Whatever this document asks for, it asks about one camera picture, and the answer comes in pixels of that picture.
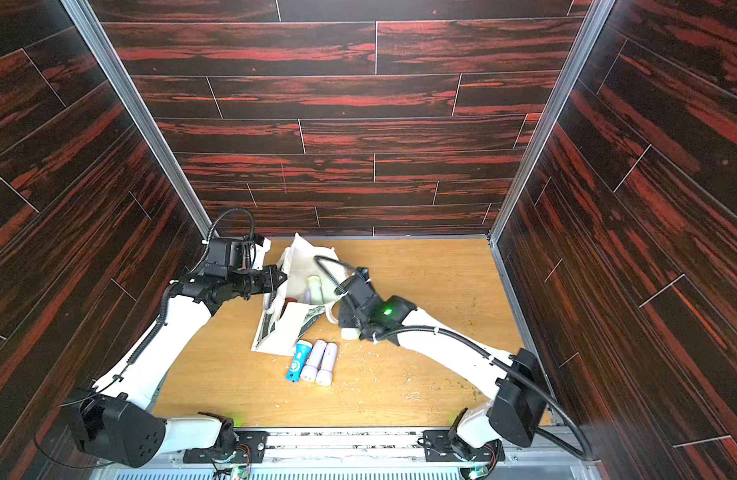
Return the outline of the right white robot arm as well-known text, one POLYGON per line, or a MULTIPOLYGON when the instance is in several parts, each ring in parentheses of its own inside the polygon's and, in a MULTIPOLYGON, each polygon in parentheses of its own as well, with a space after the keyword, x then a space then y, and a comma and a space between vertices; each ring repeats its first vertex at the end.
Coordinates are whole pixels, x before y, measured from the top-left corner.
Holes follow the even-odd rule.
POLYGON ((486 402, 462 409, 440 442, 429 449, 472 461, 478 450, 508 442, 521 448, 541 437, 581 461, 595 458, 583 431, 548 392, 537 357, 526 349, 516 354, 481 344, 434 319, 421 307, 399 297, 383 299, 366 270, 318 255, 318 269, 336 286, 340 323, 358 330, 360 339, 390 342, 419 353, 475 386, 486 402), (330 265, 348 272, 337 280, 330 265))

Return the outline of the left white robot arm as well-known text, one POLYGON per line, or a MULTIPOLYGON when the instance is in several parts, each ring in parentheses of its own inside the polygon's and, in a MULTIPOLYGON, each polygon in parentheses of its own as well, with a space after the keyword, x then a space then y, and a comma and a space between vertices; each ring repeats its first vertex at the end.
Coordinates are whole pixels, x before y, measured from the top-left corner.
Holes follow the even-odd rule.
POLYGON ((266 265, 220 276, 186 274, 170 283, 158 317, 132 349, 94 386, 74 390, 62 404, 76 448, 131 468, 176 452, 210 463, 234 460, 238 438, 230 418, 161 418, 152 405, 174 361, 224 302, 274 293, 286 280, 278 266, 266 265))

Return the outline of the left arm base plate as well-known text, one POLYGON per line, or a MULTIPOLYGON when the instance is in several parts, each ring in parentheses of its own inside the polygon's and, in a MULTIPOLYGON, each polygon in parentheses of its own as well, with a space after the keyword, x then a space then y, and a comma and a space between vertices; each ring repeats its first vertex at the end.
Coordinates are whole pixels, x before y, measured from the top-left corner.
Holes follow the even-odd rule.
POLYGON ((212 447, 186 450, 182 462, 207 466, 260 464, 264 461, 266 446, 268 432, 236 430, 232 434, 222 433, 212 447))

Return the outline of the white floral canvas tote bag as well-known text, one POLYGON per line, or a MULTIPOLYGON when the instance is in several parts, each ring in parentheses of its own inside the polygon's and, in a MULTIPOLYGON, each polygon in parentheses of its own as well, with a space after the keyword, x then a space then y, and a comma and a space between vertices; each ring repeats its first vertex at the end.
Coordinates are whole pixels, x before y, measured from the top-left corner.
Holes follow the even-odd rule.
POLYGON ((288 274, 288 281, 278 290, 264 295, 262 316, 250 350, 258 353, 292 356, 296 342, 324 316, 336 324, 334 305, 340 300, 338 286, 348 278, 344 266, 338 264, 332 248, 318 247, 296 234, 278 260, 278 268, 288 274), (308 277, 320 276, 324 304, 304 303, 308 277))

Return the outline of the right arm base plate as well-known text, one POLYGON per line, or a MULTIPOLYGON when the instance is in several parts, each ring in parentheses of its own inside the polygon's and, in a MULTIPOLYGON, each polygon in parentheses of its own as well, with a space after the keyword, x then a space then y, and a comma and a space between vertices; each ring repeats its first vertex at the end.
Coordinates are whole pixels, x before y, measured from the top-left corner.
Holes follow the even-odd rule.
POLYGON ((424 430, 417 440, 427 462, 502 462, 505 460, 499 440, 471 447, 453 433, 443 429, 424 430))

